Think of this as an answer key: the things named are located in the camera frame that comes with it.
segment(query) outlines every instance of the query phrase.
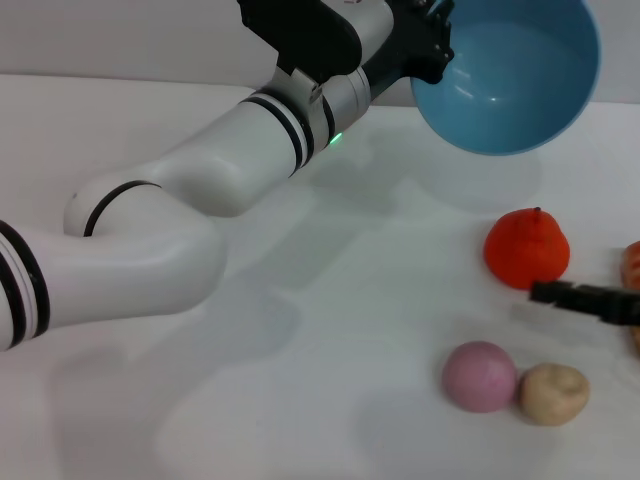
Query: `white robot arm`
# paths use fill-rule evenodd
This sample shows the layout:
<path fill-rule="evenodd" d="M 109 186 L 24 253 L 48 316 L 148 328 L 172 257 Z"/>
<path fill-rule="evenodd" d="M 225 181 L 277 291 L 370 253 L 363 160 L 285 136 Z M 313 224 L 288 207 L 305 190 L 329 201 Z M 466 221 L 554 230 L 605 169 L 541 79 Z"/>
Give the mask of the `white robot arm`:
<path fill-rule="evenodd" d="M 309 163 L 398 78 L 437 83 L 451 0 L 239 0 L 273 79 L 159 160 L 85 185 L 65 235 L 0 222 L 0 349 L 48 328 L 170 314 L 222 277 L 233 217 Z"/>

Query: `blue bowl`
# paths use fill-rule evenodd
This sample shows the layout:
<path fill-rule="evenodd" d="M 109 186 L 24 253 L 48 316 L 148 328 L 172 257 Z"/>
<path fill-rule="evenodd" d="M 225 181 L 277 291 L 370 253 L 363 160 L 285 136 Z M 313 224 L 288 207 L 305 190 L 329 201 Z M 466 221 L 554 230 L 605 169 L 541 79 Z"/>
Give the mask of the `blue bowl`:
<path fill-rule="evenodd" d="M 446 141 L 487 155 L 534 149 L 582 113 L 600 70 L 582 0 L 456 0 L 455 58 L 438 85 L 413 78 L 418 108 Z"/>

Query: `red toy fruit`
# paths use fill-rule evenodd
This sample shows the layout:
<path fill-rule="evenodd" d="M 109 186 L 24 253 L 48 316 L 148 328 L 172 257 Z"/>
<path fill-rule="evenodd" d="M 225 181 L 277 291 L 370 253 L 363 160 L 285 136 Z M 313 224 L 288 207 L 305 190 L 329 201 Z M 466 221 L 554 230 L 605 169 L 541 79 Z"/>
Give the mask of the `red toy fruit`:
<path fill-rule="evenodd" d="M 489 270 L 512 288 L 558 280 L 569 266 L 569 242 L 556 220 L 539 208 L 500 218 L 484 244 Z"/>

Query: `white table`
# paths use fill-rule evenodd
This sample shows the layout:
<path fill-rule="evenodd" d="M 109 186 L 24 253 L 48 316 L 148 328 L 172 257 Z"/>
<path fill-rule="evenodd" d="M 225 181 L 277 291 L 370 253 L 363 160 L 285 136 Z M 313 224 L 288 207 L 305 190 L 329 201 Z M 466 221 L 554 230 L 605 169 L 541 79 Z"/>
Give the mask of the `white table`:
<path fill-rule="evenodd" d="M 156 158 L 248 93 L 0 76 L 0 218 L 61 230 L 74 188 Z M 640 106 L 592 104 L 511 158 L 373 108 L 242 218 L 223 286 L 176 317 L 83 325 L 0 355 L 3 480 L 637 479 L 640 358 L 626 332 L 528 305 L 479 255 L 492 222 L 541 206 L 567 278 L 618 282 L 640 240 Z M 469 340 L 525 369 L 579 368 L 592 399 L 559 429 L 441 395 Z"/>

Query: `pink ball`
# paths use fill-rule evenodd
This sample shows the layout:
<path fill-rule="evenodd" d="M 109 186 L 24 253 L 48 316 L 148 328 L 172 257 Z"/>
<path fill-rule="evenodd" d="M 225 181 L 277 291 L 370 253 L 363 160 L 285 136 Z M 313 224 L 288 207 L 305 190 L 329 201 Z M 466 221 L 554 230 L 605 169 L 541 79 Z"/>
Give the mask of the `pink ball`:
<path fill-rule="evenodd" d="M 470 342 L 456 348 L 442 372 L 442 386 L 451 400 L 464 410 L 495 412 L 513 399 L 517 384 L 513 361 L 500 347 Z"/>

